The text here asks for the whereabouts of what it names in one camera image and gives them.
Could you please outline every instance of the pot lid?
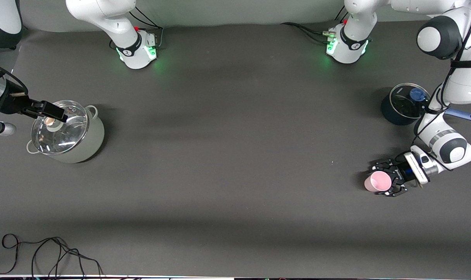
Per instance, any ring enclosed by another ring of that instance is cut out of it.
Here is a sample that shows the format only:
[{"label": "pot lid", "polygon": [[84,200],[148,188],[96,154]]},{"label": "pot lid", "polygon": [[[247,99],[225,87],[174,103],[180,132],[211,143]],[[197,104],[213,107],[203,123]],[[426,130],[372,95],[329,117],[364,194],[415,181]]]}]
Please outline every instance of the pot lid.
[{"label": "pot lid", "polygon": [[63,154],[81,142],[88,130],[89,117],[85,108],[75,101],[57,101],[68,116],[66,122],[51,117],[37,117],[31,128],[33,145],[42,154]]}]

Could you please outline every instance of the gray tabletop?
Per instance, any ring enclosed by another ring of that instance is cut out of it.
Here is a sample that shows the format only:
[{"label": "gray tabletop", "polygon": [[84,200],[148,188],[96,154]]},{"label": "gray tabletop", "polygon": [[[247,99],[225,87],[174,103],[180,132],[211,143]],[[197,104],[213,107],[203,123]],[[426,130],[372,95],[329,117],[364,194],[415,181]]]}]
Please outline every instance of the gray tabletop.
[{"label": "gray tabletop", "polygon": [[[413,138],[383,119],[383,96],[447,73],[417,49],[420,24],[379,23],[353,65],[290,26],[168,28],[141,70],[104,32],[33,32],[14,73],[34,99],[97,106],[106,138],[59,163],[25,151],[31,119],[2,116],[18,132],[0,137],[0,241],[58,235],[107,274],[471,279],[471,163],[394,199],[362,187]],[[471,122],[447,120],[471,143]],[[13,255],[0,244],[0,271]],[[41,273],[56,255],[41,252]]]}]

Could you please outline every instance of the white robot link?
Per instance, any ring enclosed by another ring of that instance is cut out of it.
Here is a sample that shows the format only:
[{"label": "white robot link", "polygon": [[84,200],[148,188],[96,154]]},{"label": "white robot link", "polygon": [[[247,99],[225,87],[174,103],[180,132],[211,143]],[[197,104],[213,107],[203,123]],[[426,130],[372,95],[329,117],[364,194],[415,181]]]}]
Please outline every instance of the white robot link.
[{"label": "white robot link", "polygon": [[136,7],[135,0],[66,0],[66,7],[76,19],[104,30],[129,68],[141,69],[156,59],[154,34],[136,30],[124,16]]},{"label": "white robot link", "polygon": [[326,53],[338,62],[353,63],[365,53],[377,23],[375,11],[385,5],[396,11],[431,16],[418,31],[417,45],[428,55],[452,59],[447,77],[434,91],[414,129],[415,138],[422,140],[428,152],[412,143],[402,163],[388,159],[372,167],[372,171],[382,170],[392,177],[392,188],[383,194],[395,196],[407,190],[404,182],[426,184],[433,174],[469,163],[471,145],[445,122],[443,113],[451,103],[471,103],[471,0],[345,0],[344,5],[351,14],[347,22],[328,31]]}]

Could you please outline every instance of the hole in pot handle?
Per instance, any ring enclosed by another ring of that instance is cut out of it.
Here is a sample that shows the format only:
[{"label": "hole in pot handle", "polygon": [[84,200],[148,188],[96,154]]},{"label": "hole in pot handle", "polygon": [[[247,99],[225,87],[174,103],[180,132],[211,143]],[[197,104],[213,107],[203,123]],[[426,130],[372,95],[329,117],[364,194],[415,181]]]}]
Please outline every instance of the hole in pot handle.
[{"label": "hole in pot handle", "polygon": [[30,140],[28,141],[28,143],[26,143],[26,151],[29,153],[29,154],[38,154],[40,151],[37,150],[37,151],[30,151],[30,146],[34,147],[35,146],[33,145],[33,142]]},{"label": "hole in pot handle", "polygon": [[92,116],[92,119],[96,119],[96,118],[97,118],[97,115],[99,114],[99,111],[97,111],[97,108],[96,108],[94,105],[89,105],[89,106],[85,107],[85,109],[89,109],[89,111],[90,111],[91,108],[94,109],[94,111],[96,112],[96,113]]}]

